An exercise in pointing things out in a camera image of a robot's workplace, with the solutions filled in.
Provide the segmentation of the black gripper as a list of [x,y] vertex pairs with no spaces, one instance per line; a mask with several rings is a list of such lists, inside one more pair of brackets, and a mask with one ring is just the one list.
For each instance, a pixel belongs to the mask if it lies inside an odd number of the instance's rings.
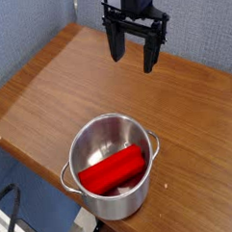
[[153,0],[102,0],[101,2],[104,7],[103,25],[106,25],[111,57],[115,62],[118,62],[125,53],[123,30],[141,38],[150,33],[144,40],[143,71],[145,73],[150,73],[153,65],[158,62],[161,44],[166,42],[169,21],[168,14],[158,10],[152,2]]

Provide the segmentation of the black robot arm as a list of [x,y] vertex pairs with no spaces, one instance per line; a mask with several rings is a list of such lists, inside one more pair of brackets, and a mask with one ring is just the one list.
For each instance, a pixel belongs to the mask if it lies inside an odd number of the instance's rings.
[[166,42],[169,15],[158,10],[153,0],[102,0],[102,25],[106,28],[111,57],[118,62],[125,53],[125,35],[143,38],[143,72],[150,73],[158,63]]

